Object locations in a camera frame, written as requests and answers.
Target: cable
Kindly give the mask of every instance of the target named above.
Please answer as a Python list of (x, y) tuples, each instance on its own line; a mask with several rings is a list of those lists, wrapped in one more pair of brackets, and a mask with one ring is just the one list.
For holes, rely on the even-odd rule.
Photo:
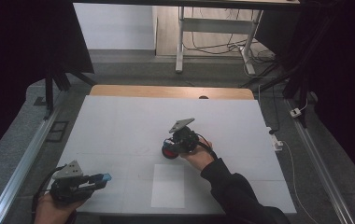
[(259, 87), (258, 87), (258, 89), (259, 89), (259, 106), (262, 106), (262, 102), (260, 101), (260, 86), (262, 86), (261, 84), (259, 84)]
[(292, 46), (290, 47), (289, 51), (285, 55), (279, 56), (277, 58), (277, 61), (279, 63), (297, 64), (298, 59), (301, 59), (303, 57), (308, 43), (310, 42), (310, 40), (313, 39), (314, 35), (317, 34), (322, 20), (315, 20), (307, 23), (312, 25), (305, 28), (305, 30), (297, 32), (299, 34), (303, 33), (305, 35), (298, 36), (297, 39), (299, 39), (299, 41), (297, 41), (297, 43), (292, 43)]
[(308, 105), (308, 98), (305, 98), (305, 106), (303, 108), (301, 108), (300, 111), (304, 110), (307, 105)]
[[(279, 67), (279, 64), (278, 63), (273, 63), (273, 64), (270, 64), (266, 69), (264, 69), (264, 71), (262, 71), (260, 74), (259, 74), (259, 77), (265, 77), (267, 76), (268, 73), (272, 72), (273, 70), (277, 69)], [(249, 84), (252, 84), (253, 82), (256, 81), (256, 77), (247, 81), (246, 83), (244, 84), (241, 84), (241, 85), (238, 85), (238, 88), (244, 88), (244, 87), (247, 87)]]
[[(238, 13), (236, 14), (236, 18), (235, 18), (236, 20), (238, 20), (239, 12), (240, 12), (240, 9), (238, 9)], [(194, 16), (194, 7), (192, 7), (192, 17), (193, 16)], [(197, 47), (195, 45), (195, 41), (194, 41), (194, 32), (192, 32), (192, 44), (194, 45), (194, 49), (186, 47), (184, 45), (184, 43), (183, 43), (183, 47), (185, 49), (188, 49), (188, 50), (197, 50), (197, 51), (201, 51), (203, 53), (208, 53), (208, 54), (224, 54), (224, 53), (234, 52), (233, 50), (236, 48), (236, 46), (235, 46), (236, 43), (246, 42), (246, 40), (236, 41), (236, 42), (234, 42), (234, 45), (231, 46), (231, 40), (233, 38), (233, 35), (234, 34), (230, 35), (230, 38), (229, 38), (227, 44), (220, 44), (220, 45), (214, 45), (214, 46), (205, 46), (205, 47)], [(226, 46), (228, 49), (225, 50), (225, 51), (221, 51), (221, 52), (210, 52), (210, 51), (204, 50), (204, 49), (212, 49), (212, 48), (223, 47), (223, 46)]]
[(275, 78), (275, 77), (264, 77), (262, 76), (262, 74), (267, 74), (268, 73), (268, 69), (272, 68), (274, 65), (276, 65), (276, 63), (272, 63), (270, 65), (268, 65), (268, 67), (266, 67), (258, 76), (251, 76), (248, 72), (248, 69), (247, 69), (247, 63), (249, 62), (249, 60), (247, 60), (245, 63), (244, 63), (244, 72), (245, 72), (245, 75), (247, 75), (247, 77), (256, 77), (256, 78)]
[[(288, 143), (285, 141), (281, 141), (283, 144), (285, 144), (288, 147), (288, 151), (291, 154), (291, 148), (289, 147)], [(303, 204), (301, 203), (299, 196), (297, 194), (297, 189), (296, 189), (296, 180), (295, 180), (295, 172), (294, 172), (294, 162), (293, 162), (293, 156), (291, 154), (291, 168), (293, 171), (293, 187), (294, 187), (294, 193), (296, 194), (296, 198), (297, 201), (299, 202), (299, 204), (302, 206), (302, 208), (304, 209), (304, 211), (306, 212), (306, 214), (317, 224), (319, 224), (311, 215), (309, 215), (309, 213), (305, 210), (305, 208), (303, 207)]]
[(277, 102), (276, 102), (276, 94), (275, 94), (275, 86), (273, 86), (273, 101), (274, 101), (274, 109), (276, 110), (277, 114), (277, 128), (274, 129), (274, 133), (279, 131), (280, 129), (280, 123), (279, 123), (279, 114), (277, 113)]
[(187, 83), (187, 84), (189, 84), (189, 85), (192, 86), (192, 87), (195, 87), (195, 85), (192, 84), (190, 81), (184, 80), (184, 82)]
[(43, 189), (44, 186), (46, 185), (47, 181), (49, 181), (49, 179), (52, 177), (52, 175), (55, 174), (55, 172), (62, 170), (65, 166), (66, 165), (57, 167), (57, 168), (53, 169), (51, 172), (49, 172), (47, 174), (46, 178), (44, 178), (44, 180), (41, 183), (40, 187), (38, 188), (37, 192), (33, 196), (33, 199), (32, 199), (32, 223), (35, 222), (37, 203), (38, 203), (38, 199), (40, 198), (40, 193), (46, 191)]
[(233, 10), (231, 8), (226, 8), (224, 11), (227, 11), (228, 9), (230, 9), (230, 14), (228, 15), (228, 17), (226, 17), (226, 20), (229, 19), (233, 14)]
[(198, 142), (197, 144), (206, 149), (210, 156), (212, 156), (213, 160), (217, 160), (218, 156), (216, 155), (216, 152), (213, 150), (212, 146), (206, 141), (206, 139), (201, 134), (197, 133), (197, 135), (204, 139), (207, 146), (202, 142)]

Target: square paper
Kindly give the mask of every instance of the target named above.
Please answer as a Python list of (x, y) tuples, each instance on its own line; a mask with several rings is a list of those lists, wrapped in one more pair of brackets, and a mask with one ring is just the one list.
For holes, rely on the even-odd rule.
[(151, 207), (184, 208), (183, 165), (154, 165)]

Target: white wall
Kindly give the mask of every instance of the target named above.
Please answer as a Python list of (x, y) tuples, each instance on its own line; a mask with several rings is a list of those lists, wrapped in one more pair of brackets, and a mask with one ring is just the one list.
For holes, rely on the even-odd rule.
[(74, 6), (88, 49), (155, 49), (156, 7)]

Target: black cable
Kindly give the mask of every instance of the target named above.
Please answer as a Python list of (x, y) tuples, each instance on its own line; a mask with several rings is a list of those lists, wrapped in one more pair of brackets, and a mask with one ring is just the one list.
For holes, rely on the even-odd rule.
[[(259, 104), (260, 111), (262, 112), (265, 125), (266, 125), (267, 127), (269, 127), (271, 124), (274, 124), (274, 123), (268, 121), (268, 119), (265, 117), (265, 115), (264, 115), (264, 113), (263, 113), (263, 110), (262, 110), (262, 105), (263, 105), (263, 104)], [(277, 129), (277, 130), (271, 129), (268, 133), (273, 134), (273, 133), (277, 132), (278, 130), (279, 130), (279, 125), (278, 125), (278, 129)]]
[(275, 108), (275, 110), (276, 110), (276, 115), (277, 115), (277, 128), (274, 129), (274, 130), (272, 130), (273, 133), (279, 131), (279, 129), (280, 129), (279, 115), (278, 115), (278, 113), (277, 113), (276, 93), (275, 93), (275, 88), (274, 88), (274, 87), (275, 87), (275, 86), (273, 86), (273, 100), (274, 100), (274, 108)]
[(279, 64), (278, 63), (271, 63), (270, 65), (268, 65), (258, 76), (253, 77), (253, 79), (249, 80), (248, 82), (238, 85), (238, 89), (247, 87), (249, 84), (251, 84), (252, 82), (256, 81), (258, 78), (263, 78), (266, 75), (268, 75), (270, 72), (272, 72), (274, 69), (278, 68)]
[(227, 11), (228, 9), (230, 9), (230, 14), (226, 18), (226, 20), (229, 19), (231, 17), (231, 15), (233, 14), (233, 10), (231, 8), (226, 8), (226, 9), (224, 9), (224, 11)]
[(204, 139), (206, 145), (200, 141), (198, 141), (197, 144), (206, 149), (206, 151), (212, 156), (213, 160), (217, 160), (218, 156), (216, 155), (216, 152), (213, 150), (212, 146), (206, 141), (206, 139), (201, 134), (197, 133), (197, 135)]
[[(315, 20), (320, 15), (321, 5), (319, 3), (318, 3), (318, 7), (319, 8), (318, 8), (317, 15), (312, 20)], [(309, 31), (305, 31), (306, 36), (300, 37), (301, 40), (295, 44), (295, 48), (290, 50), (283, 57), (279, 57), (277, 59), (279, 61), (279, 63), (283, 64), (283, 63), (292, 63), (292, 62), (297, 61), (297, 58), (299, 58), (301, 56), (301, 54), (303, 53), (303, 50), (305, 50), (307, 48), (308, 42), (310, 42), (310, 40), (313, 39), (313, 37), (317, 34), (317, 31), (318, 31), (319, 27), (321, 26), (321, 24), (323, 23), (323, 20), (315, 20), (313, 23), (314, 24), (308, 28)]]
[(184, 82), (187, 83), (187, 84), (189, 84), (189, 85), (192, 86), (192, 87), (195, 87), (195, 85), (192, 84), (190, 81), (184, 80)]
[[(238, 9), (238, 13), (236, 14), (236, 17), (235, 17), (236, 20), (238, 20), (239, 12), (240, 12), (240, 9)], [(193, 16), (194, 16), (194, 7), (192, 7), (192, 17), (193, 17)], [(208, 53), (208, 54), (224, 54), (224, 53), (229, 53), (229, 52), (233, 52), (233, 49), (236, 48), (236, 44), (237, 44), (237, 43), (242, 43), (242, 42), (246, 41), (246, 39), (245, 39), (245, 40), (237, 41), (237, 42), (234, 43), (234, 47), (232, 48), (232, 47), (229, 46), (229, 45), (231, 45), (230, 42), (231, 42), (231, 40), (232, 40), (232, 38), (233, 38), (233, 35), (234, 35), (234, 34), (231, 34), (230, 39), (229, 39), (229, 41), (228, 41), (227, 44), (220, 44), (220, 45), (213, 45), (213, 46), (205, 46), (205, 47), (197, 47), (197, 46), (195, 45), (195, 41), (194, 41), (194, 32), (192, 32), (192, 44), (194, 45), (195, 49), (190, 49), (190, 48), (186, 47), (186, 46), (184, 45), (184, 43), (183, 43), (183, 47), (184, 47), (185, 49), (188, 49), (188, 50), (197, 50), (197, 51), (201, 51), (201, 52), (203, 52), (203, 53)], [(226, 50), (226, 51), (221, 51), (221, 52), (210, 52), (210, 51), (204, 50), (204, 49), (212, 49), (212, 48), (218, 48), (218, 47), (223, 47), (223, 46), (226, 46), (226, 47), (228, 48), (228, 50)]]
[(40, 193), (45, 191), (45, 190), (43, 190), (44, 186), (46, 185), (47, 181), (49, 181), (49, 179), (52, 177), (52, 175), (55, 174), (55, 172), (62, 170), (65, 166), (57, 167), (57, 168), (53, 169), (51, 172), (49, 172), (47, 174), (46, 178), (44, 178), (44, 180), (41, 183), (40, 187), (38, 188), (37, 192), (33, 196), (33, 199), (32, 199), (32, 223), (35, 223), (38, 199), (40, 198)]

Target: white tabletop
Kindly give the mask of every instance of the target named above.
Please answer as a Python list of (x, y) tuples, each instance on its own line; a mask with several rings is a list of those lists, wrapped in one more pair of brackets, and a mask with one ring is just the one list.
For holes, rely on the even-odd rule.
[(86, 97), (58, 164), (77, 160), (85, 175), (112, 175), (79, 211), (222, 214), (199, 171), (162, 155), (175, 121), (189, 118), (260, 203), (296, 212), (257, 101), (114, 96)]

